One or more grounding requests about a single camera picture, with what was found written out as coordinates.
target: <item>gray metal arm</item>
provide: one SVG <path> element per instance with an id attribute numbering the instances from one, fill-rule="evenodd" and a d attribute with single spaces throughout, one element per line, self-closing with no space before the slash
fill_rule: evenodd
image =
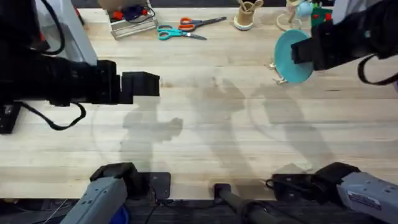
<path id="1" fill-rule="evenodd" d="M 109 224 L 127 199 L 122 179 L 103 177 L 93 181 L 61 224 Z"/>
<path id="2" fill-rule="evenodd" d="M 341 201 L 348 208 L 387 223 L 397 223 L 398 185 L 365 172 L 353 172 L 343 178 L 337 189 Z"/>

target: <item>wood grain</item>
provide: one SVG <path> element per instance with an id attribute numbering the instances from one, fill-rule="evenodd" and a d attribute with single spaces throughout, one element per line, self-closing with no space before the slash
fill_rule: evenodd
<path id="1" fill-rule="evenodd" d="M 313 172 L 342 161 L 398 184 L 398 93 L 362 84 L 358 61 L 317 72 L 301 85 L 277 86 L 266 68 L 278 36 L 262 8 L 248 32 L 233 27 L 237 9 L 155 9 L 163 23 L 183 16 L 228 21 L 198 29 L 208 38 L 159 41 L 155 31 L 116 42 L 99 9 L 80 10 L 100 59 L 118 71 L 161 76 L 161 97 L 135 105 L 85 105 L 75 127 L 52 131 L 22 112 L 15 134 L 0 136 L 1 198 L 78 198 L 101 165 L 133 162 L 140 171 L 172 173 L 172 198 L 211 198 L 214 183 L 244 197 L 272 198 L 261 179 L 275 172 Z M 370 62 L 378 79 L 397 60 Z M 32 102 L 60 124 L 77 108 Z"/>

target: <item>white label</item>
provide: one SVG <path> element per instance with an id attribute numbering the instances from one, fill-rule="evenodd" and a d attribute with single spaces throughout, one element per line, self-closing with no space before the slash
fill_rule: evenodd
<path id="1" fill-rule="evenodd" d="M 371 198 L 369 196 L 363 195 L 363 194 L 358 194 L 355 192 L 347 191 L 348 197 L 350 200 L 354 202 L 361 203 L 363 205 L 381 210 L 381 204 L 378 200 Z"/>

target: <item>blue object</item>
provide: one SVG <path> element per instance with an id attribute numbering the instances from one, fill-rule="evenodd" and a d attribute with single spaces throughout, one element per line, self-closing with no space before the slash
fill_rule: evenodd
<path id="1" fill-rule="evenodd" d="M 130 217 L 127 208 L 125 206 L 122 206 L 114 214 L 109 224 L 129 224 L 129 222 L 130 222 Z"/>
<path id="2" fill-rule="evenodd" d="M 291 45 L 309 36 L 301 30 L 292 29 L 284 32 L 275 46 L 274 63 L 279 75 L 290 83 L 302 83 L 307 80 L 313 72 L 313 63 L 306 62 L 294 64 L 292 60 Z"/>
<path id="3" fill-rule="evenodd" d="M 142 15 L 144 9 L 144 6 L 139 5 L 124 8 L 122 9 L 123 18 L 126 21 L 133 21 Z"/>
<path id="4" fill-rule="evenodd" d="M 301 2 L 296 7 L 296 16 L 297 17 L 308 17 L 312 14 L 313 5 L 310 2 L 304 1 Z"/>
<path id="5" fill-rule="evenodd" d="M 169 40 L 172 37 L 191 37 L 198 40 L 207 40 L 205 37 L 174 29 L 170 25 L 160 25 L 156 29 L 159 40 Z"/>

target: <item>scissors blade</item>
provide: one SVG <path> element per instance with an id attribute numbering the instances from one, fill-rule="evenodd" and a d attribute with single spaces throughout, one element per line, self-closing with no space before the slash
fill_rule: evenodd
<path id="1" fill-rule="evenodd" d="M 190 37 L 190 38 L 194 38 L 194 39 L 197 39 L 197 40 L 207 40 L 206 37 L 202 37 L 202 36 L 199 36 L 199 35 L 196 35 L 196 34 L 192 34 L 192 33 L 186 33 L 185 37 Z"/>
<path id="2" fill-rule="evenodd" d="M 213 24 L 213 23 L 216 23 L 216 22 L 224 21 L 224 20 L 226 20 L 226 16 L 215 18 L 215 19 L 208 19 L 208 20 L 203 21 L 203 25 Z"/>

